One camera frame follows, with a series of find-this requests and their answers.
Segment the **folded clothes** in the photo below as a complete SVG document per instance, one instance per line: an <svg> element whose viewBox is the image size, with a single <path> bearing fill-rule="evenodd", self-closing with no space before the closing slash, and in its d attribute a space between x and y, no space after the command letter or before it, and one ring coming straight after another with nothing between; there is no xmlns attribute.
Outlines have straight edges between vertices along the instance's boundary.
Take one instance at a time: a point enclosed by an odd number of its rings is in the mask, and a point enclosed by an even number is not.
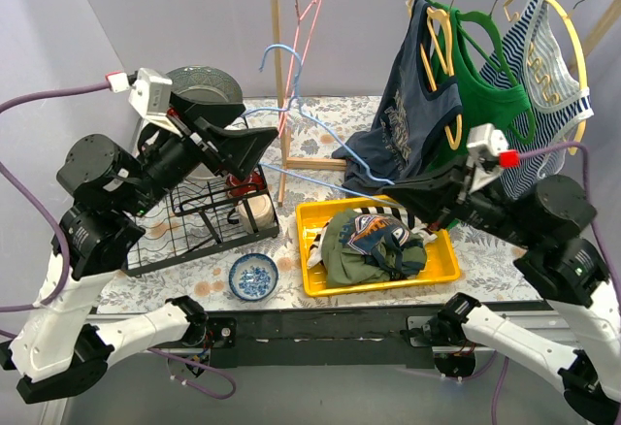
<svg viewBox="0 0 621 425"><path fill-rule="evenodd" d="M386 213L340 212L324 226L311 257L320 254L328 287L413 278L425 267L424 245L435 235L415 223L415 232L410 231L402 221L406 214L399 219L387 213L400 209L380 209Z"/></svg>
<svg viewBox="0 0 621 425"><path fill-rule="evenodd" d="M427 230L427 225L414 215L409 214L406 209L399 209L396 207L361 207L359 209L353 209L357 213L363 214L390 214L402 223L404 223L410 232L417 234L422 240L423 245L432 243L436 239L436 235ZM309 259L307 260L307 269L311 269L315 265L323 263L321 260L321 247L323 244L323 237L330 221L323 225L321 231L319 231L309 248Z"/></svg>

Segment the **black wire rack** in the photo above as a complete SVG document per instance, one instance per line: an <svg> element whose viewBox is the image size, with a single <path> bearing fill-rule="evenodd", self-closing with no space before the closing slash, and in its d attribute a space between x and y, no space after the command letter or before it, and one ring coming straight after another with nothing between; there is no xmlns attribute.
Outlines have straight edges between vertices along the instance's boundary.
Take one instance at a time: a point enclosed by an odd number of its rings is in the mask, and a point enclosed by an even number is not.
<svg viewBox="0 0 621 425"><path fill-rule="evenodd" d="M145 216L136 218L136 223L146 232L127 254L123 272L137 277L276 237L278 217L263 169L258 166L255 173L265 184L262 189L256 183L232 186L224 178L182 182ZM258 229L248 203L249 199L260 195L266 195L275 210L273 225L264 229ZM239 206L245 208L254 232L248 233L242 225Z"/></svg>

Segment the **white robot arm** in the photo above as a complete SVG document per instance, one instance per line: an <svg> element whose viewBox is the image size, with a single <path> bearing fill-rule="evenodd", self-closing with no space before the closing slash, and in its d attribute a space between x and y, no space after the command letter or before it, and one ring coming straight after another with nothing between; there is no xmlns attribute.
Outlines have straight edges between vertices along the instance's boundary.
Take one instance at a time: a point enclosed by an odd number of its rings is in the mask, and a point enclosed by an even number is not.
<svg viewBox="0 0 621 425"><path fill-rule="evenodd" d="M134 157L106 136L86 136L56 176L74 198L59 223L69 243L70 274L55 299L43 304L61 281L63 257L54 238L35 309L14 340L0 343L0 365L18 370L17 390L28 404L81 394L111 365L149 347L203 341L208 317L188 296L113 324L85 320L145 233L131 216L144 215L200 163L245 179L278 134L276 128L225 131L245 111L242 103L184 99L172 92L168 77L150 69L107 79L113 92L131 90L130 104L150 123L156 140Z"/></svg>
<svg viewBox="0 0 621 425"><path fill-rule="evenodd" d="M507 199L496 179L518 155L490 124L471 130L468 150L468 157L383 192L432 229L458 218L527 249L514 265L565 318L581 349L541 338L461 293L417 334L431 343L487 345L543 377L590 422L611 424L621 401L619 303L606 263L579 237L595 209L579 184L562 176L541 180L516 201Z"/></svg>
<svg viewBox="0 0 621 425"><path fill-rule="evenodd" d="M17 337L2 345L6 370L17 369L17 391L26 404L81 394L122 359L162 343L200 343L207 331L203 308L184 296L162 308L102 326L85 324L97 296L113 272L75 280L69 277L58 297L40 301L56 285L62 257L49 260L46 281L30 316Z"/></svg>

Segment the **table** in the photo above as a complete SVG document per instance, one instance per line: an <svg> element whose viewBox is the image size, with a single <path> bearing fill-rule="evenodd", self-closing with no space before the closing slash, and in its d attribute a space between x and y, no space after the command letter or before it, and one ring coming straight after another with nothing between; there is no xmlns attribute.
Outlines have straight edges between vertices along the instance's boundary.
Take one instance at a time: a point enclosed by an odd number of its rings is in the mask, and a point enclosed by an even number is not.
<svg viewBox="0 0 621 425"><path fill-rule="evenodd" d="M306 98L309 111L330 125L342 139L368 129L375 116L379 97ZM245 100L249 108L275 106L273 99ZM278 115L262 112L252 115L252 127L276 126ZM320 126L293 113L289 117L293 134L291 152L294 156L329 157L339 145ZM280 146L276 140L268 148L264 163L280 165ZM279 173L266 169L273 197L278 193ZM343 172L298 171L332 184L340 184ZM512 260L521 255L517 247L497 240L469 226L459 225L450 231L451 241L462 271L461 277L448 284L416 286L403 289L347 294L328 298L308 297L304 292L300 252L296 231L295 208L302 202L343 198L337 190L308 181L287 178L287 193L278 208L280 234L252 245L234 248L158 272L129 278L116 273L98 302L99 313L136 313L153 311L170 297L190 295L208 311L311 309L331 307L365 307L441 304L455 292L466 292L481 302L532 301L539 294L513 267ZM279 281L274 293L259 302L238 299L229 289L228 271L240 256L249 252L269 255L278 265Z"/></svg>

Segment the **blue and white striped shirt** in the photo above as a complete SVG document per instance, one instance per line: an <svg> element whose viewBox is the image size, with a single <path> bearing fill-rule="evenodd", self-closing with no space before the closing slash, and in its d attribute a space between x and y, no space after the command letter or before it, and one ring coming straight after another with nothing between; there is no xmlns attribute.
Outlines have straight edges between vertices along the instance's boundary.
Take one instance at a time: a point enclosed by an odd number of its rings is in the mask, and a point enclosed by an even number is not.
<svg viewBox="0 0 621 425"><path fill-rule="evenodd" d="M505 58L513 75L526 89L537 124L535 138L528 145L522 144L510 130L506 131L510 148L520 152L566 140L580 121L593 115L589 89L580 90L579 83L570 75L552 34L547 8L545 0L529 0L520 19L503 37ZM490 59L499 65L496 53ZM496 72L489 63L485 63L480 75L498 88L511 88L507 76ZM517 117L514 126L526 137L525 113ZM505 192L509 197L519 197L541 178L558 173L564 162L564 151L522 161L518 168L503 172L501 182Z"/></svg>

